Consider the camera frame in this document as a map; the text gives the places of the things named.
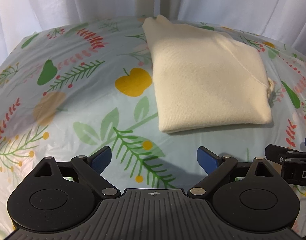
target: black gripper base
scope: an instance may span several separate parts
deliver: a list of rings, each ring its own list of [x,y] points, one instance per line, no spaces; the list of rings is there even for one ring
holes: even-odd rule
[[[127,189],[103,200],[85,223],[58,233],[18,229],[8,240],[300,240],[291,229],[249,233],[230,227],[207,201],[189,198],[180,189]]]

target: cream knit sweater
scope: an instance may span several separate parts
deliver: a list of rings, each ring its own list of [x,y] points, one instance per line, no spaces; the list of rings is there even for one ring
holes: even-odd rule
[[[172,24],[162,15],[147,18],[143,29],[160,131],[272,121],[272,88],[256,49],[226,33]]]

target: white curtain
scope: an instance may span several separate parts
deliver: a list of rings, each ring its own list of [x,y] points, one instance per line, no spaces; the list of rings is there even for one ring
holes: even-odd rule
[[[262,34],[306,55],[306,0],[0,0],[0,65],[33,32],[94,18],[159,13]]]

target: yellow apple print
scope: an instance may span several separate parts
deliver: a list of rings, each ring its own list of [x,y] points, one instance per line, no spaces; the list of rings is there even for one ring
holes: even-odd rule
[[[133,68],[130,74],[124,68],[124,72],[126,76],[118,78],[115,81],[115,87],[129,97],[142,95],[144,90],[152,84],[151,76],[142,68]]]
[[[274,44],[273,44],[273,43],[271,43],[271,42],[265,41],[265,42],[263,42],[263,44],[265,44],[265,45],[267,45],[267,46],[269,46],[269,47],[271,47],[271,48],[274,48],[274,49],[275,49]]]

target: crosshair marking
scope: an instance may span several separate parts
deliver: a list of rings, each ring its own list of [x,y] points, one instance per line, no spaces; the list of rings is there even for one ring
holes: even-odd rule
[[[155,197],[156,195],[158,195],[159,193],[157,193],[156,191],[152,191],[149,193],[150,195],[152,195],[153,197]]]

